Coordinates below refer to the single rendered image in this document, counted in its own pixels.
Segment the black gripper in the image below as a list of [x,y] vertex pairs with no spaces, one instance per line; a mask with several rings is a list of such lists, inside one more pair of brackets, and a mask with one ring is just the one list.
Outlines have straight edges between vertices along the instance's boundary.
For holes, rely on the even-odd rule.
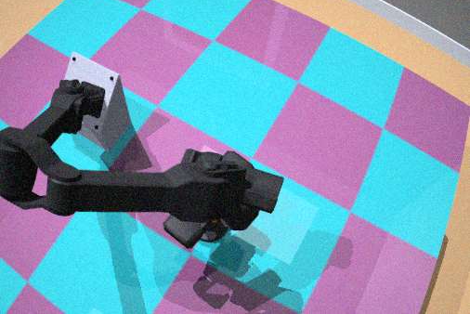
[[[235,162],[237,165],[244,167],[245,165],[254,166],[241,157],[237,152],[228,150],[223,156],[229,161]],[[163,222],[164,230],[171,235],[175,240],[182,243],[186,248],[192,248],[202,235],[212,226],[213,222],[195,223],[180,221],[174,216],[170,215]]]

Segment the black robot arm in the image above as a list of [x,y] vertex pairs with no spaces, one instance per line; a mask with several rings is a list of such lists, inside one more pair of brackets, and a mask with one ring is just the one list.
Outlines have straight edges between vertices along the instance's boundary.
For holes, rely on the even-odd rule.
[[[163,212],[195,223],[222,219],[232,230],[246,230],[259,210],[274,211],[284,177],[215,152],[185,149],[181,164],[159,173],[84,170],[63,162],[51,146],[61,133],[81,131],[83,115],[99,118],[104,94],[86,81],[60,80],[49,108],[25,128],[0,130],[0,196],[23,210],[44,208],[57,216]],[[46,196],[32,192],[38,168],[48,176]]]

